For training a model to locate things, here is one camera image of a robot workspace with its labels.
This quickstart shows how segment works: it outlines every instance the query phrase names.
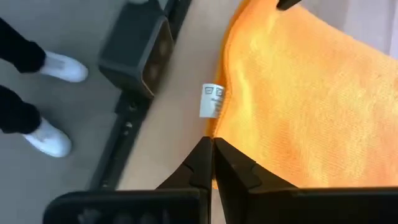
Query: concrete floor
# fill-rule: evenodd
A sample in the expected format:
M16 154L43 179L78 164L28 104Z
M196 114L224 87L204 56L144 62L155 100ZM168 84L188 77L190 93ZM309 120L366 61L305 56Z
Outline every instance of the concrete floor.
M0 223L41 223L53 198L86 189L116 119L120 91L96 67L101 44L124 0L2 0L0 16L26 39L84 63L90 76L67 83L21 75L0 62L0 85L37 105L73 141L73 153L54 159L18 134L0 134Z

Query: beige surface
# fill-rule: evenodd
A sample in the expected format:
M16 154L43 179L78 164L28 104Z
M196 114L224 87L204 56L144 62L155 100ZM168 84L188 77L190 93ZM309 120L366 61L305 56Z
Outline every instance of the beige surface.
M119 189L156 188L203 136L205 120L198 117L201 86L212 82L215 76L221 40L239 2L192 1L167 79L142 125ZM396 0L303 1L305 7L327 23L386 53L391 45L391 7L395 8L395 3ZM370 14L375 15L377 22ZM224 223L217 192L212 202L213 223Z

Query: care label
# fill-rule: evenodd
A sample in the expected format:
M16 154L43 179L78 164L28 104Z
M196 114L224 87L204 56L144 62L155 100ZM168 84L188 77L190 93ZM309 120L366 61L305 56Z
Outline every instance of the care label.
M216 84L203 84L201 90L201 118L218 118L224 100L224 87Z

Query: black pants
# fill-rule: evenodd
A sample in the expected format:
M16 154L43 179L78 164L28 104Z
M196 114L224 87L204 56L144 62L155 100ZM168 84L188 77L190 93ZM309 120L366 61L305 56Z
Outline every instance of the black pants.
M33 73L44 64L45 52L36 43L25 40L0 18L0 58L21 73ZM40 125L40 113L12 90L0 85L0 129L4 133L29 134Z

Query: shoe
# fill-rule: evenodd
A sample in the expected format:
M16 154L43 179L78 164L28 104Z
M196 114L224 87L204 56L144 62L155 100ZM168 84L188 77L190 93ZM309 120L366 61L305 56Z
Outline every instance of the shoe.
M39 73L74 83L87 78L88 69L77 60L48 51L45 54L45 62Z
M72 148L68 136L44 118L36 131L23 136L38 150L52 157L65 157Z

